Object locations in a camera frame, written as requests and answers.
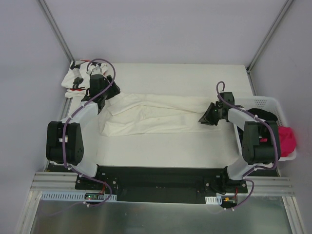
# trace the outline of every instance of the white garment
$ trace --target white garment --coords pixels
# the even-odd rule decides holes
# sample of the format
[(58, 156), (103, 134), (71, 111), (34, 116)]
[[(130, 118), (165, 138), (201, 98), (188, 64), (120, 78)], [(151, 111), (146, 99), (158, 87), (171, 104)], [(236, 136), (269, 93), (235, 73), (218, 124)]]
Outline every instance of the white garment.
[[(76, 96), (85, 96), (86, 89), (90, 88), (90, 76), (87, 74), (87, 61), (73, 61), (69, 66), (69, 70), (62, 81), (62, 87), (67, 88), (65, 93), (66, 98), (72, 98)], [(80, 65), (80, 68), (71, 69), (72, 65)], [(106, 63), (100, 63), (103, 73), (108, 70)], [(95, 68), (94, 65), (90, 64), (89, 70)]]
[(101, 111), (100, 131), (107, 137), (217, 131), (218, 126), (198, 122), (209, 104), (207, 97), (121, 93)]

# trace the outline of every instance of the plastic basket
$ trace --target plastic basket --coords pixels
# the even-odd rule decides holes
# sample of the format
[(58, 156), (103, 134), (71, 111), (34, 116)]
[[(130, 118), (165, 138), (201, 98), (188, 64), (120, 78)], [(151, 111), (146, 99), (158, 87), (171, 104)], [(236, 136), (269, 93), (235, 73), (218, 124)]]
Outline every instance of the plastic basket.
[[(277, 125), (278, 126), (284, 126), (288, 127), (287, 120), (285, 118), (285, 115), (282, 111), (281, 106), (279, 105), (278, 101), (275, 98), (272, 97), (262, 97), (262, 96), (254, 96), (254, 97), (239, 97), (235, 98), (235, 105), (241, 105), (246, 110), (249, 110), (251, 108), (258, 108), (265, 111), (269, 111), (276, 115), (278, 118)], [(237, 126), (234, 125), (235, 135), (236, 135), (236, 141), (239, 149), (239, 153), (242, 154), (242, 147), (238, 136), (238, 130)], [(289, 154), (287, 157), (281, 157), (279, 161), (287, 161), (287, 160), (293, 160), (297, 156), (296, 149)]]

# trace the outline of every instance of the white cloth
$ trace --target white cloth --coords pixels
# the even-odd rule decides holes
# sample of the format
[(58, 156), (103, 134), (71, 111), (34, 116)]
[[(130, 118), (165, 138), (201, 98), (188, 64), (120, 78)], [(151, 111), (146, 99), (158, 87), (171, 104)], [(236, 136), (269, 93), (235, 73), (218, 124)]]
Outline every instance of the white cloth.
[[(67, 88), (66, 98), (76, 96), (85, 96), (86, 89), (90, 88), (90, 76), (87, 74), (87, 61), (73, 61), (69, 66), (69, 70), (62, 81), (62, 87)], [(108, 70), (106, 63), (96, 63), (101, 66), (103, 73)], [(89, 70), (95, 68), (94, 64), (90, 64)]]
[(107, 137), (218, 131), (218, 126), (198, 122), (209, 104), (207, 97), (121, 93), (101, 111), (100, 131)]

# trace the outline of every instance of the black wire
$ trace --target black wire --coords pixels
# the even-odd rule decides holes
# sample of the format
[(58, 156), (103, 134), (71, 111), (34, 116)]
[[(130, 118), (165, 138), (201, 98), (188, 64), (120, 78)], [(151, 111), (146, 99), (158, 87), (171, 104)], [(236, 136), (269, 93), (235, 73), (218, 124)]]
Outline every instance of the black wire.
[(210, 189), (211, 189), (212, 191), (214, 191), (215, 193), (218, 193), (218, 194), (221, 194), (221, 195), (225, 195), (225, 194), (226, 194), (226, 192), (221, 192), (221, 191), (218, 191), (217, 189), (213, 188), (213, 187), (212, 187), (212, 184), (211, 184), (209, 187), (210, 187)]

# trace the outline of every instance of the pink fabric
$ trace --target pink fabric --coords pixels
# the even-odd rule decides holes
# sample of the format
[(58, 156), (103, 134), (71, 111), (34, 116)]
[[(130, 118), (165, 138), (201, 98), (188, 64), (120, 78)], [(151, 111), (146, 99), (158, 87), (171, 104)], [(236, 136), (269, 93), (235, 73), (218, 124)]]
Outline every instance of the pink fabric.
[(281, 147), (281, 157), (287, 157), (297, 146), (293, 130), (288, 127), (278, 127), (278, 135)]

